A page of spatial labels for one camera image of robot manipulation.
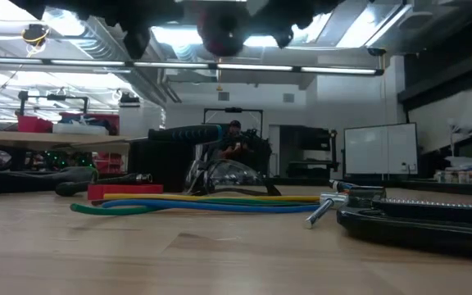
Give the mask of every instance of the cap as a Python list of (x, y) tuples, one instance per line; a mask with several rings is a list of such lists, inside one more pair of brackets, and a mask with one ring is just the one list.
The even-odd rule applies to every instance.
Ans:
[(238, 120), (232, 120), (232, 121), (230, 121), (229, 126), (234, 126), (234, 127), (242, 128), (242, 125), (239, 123)]

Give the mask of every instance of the hose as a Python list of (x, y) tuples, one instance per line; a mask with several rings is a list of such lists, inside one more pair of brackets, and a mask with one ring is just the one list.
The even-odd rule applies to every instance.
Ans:
[[(262, 201), (262, 200), (247, 200), (241, 198), (219, 198), (211, 200), (206, 198), (198, 202), (205, 202), (211, 204), (239, 204), (241, 206), (305, 206), (305, 205), (318, 205), (318, 202), (281, 202), (281, 201)], [(97, 216), (127, 216), (134, 214), (143, 214), (153, 211), (162, 210), (161, 208), (140, 206), (135, 208), (101, 208), (95, 206), (85, 206), (80, 204), (70, 205), (70, 209), (74, 212), (97, 215)]]
[(106, 193), (103, 199), (117, 200), (117, 199), (163, 199), (163, 200), (174, 200), (174, 201), (201, 201), (206, 198), (209, 199), (227, 199), (237, 198), (245, 200), (262, 200), (262, 201), (285, 201), (285, 202), (319, 202), (320, 196), (255, 196), (255, 197), (195, 197), (195, 196), (184, 196), (184, 195), (166, 195), (156, 193)]
[(104, 208), (119, 206), (146, 206), (159, 207), (165, 209), (195, 209), (209, 211), (228, 211), (228, 212), (246, 212), (246, 213), (296, 213), (313, 212), (318, 209), (318, 205), (310, 206), (239, 206), (239, 205), (220, 205), (200, 202), (181, 202), (168, 200), (118, 200), (103, 204)]

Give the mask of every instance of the man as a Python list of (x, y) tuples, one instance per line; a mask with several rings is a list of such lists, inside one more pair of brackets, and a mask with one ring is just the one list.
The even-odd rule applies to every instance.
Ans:
[(229, 130), (225, 138), (221, 141), (218, 157), (234, 161), (243, 161), (246, 152), (250, 152), (247, 144), (241, 135), (242, 125), (237, 120), (229, 123)]

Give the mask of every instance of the wooden table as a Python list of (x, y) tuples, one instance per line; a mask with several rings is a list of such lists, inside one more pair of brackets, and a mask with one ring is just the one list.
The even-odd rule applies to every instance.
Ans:
[[(280, 187), (284, 194), (322, 188)], [(468, 196), (389, 190), (446, 202)], [(472, 294), (472, 261), (366, 243), (331, 212), (86, 216), (78, 198), (0, 196), (0, 294)]]
[(52, 150), (62, 145), (72, 144), (64, 150), (79, 152), (129, 152), (129, 144), (118, 143), (125, 136), (82, 135), (82, 134), (40, 134), (0, 131), (0, 146), (26, 148), (35, 151)]

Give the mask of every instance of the wall vent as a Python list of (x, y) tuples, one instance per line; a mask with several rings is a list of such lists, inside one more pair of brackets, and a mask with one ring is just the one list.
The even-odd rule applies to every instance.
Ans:
[(294, 93), (284, 93), (285, 103), (294, 103)]
[(228, 102), (229, 101), (229, 93), (228, 92), (218, 92), (218, 101), (219, 102)]

